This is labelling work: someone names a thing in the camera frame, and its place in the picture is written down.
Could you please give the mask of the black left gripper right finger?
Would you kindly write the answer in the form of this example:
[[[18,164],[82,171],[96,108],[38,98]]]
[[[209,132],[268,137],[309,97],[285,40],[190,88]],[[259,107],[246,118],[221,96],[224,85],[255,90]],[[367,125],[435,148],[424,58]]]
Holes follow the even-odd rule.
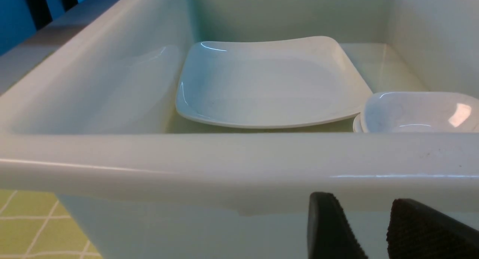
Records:
[[[387,231],[391,259],[477,259],[478,230],[413,199],[392,203]]]

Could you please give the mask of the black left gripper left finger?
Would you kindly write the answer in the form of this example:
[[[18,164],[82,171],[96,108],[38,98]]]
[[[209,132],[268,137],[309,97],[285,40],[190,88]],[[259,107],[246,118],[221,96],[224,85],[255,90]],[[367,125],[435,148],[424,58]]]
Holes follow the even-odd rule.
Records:
[[[332,193],[313,192],[307,223],[309,259],[367,259],[340,202]]]

